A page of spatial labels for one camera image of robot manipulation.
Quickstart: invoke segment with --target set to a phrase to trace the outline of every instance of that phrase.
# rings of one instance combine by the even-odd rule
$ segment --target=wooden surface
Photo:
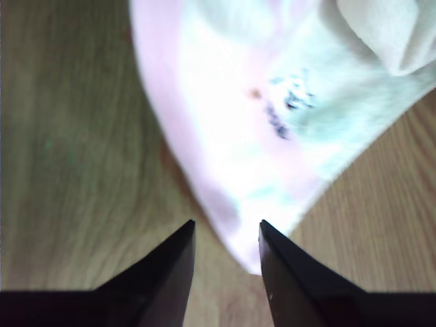
[[[196,219],[186,326],[271,326],[187,196],[142,92],[127,2],[5,0],[3,289],[89,289]],[[368,290],[436,291],[436,93],[341,176],[292,238]]]

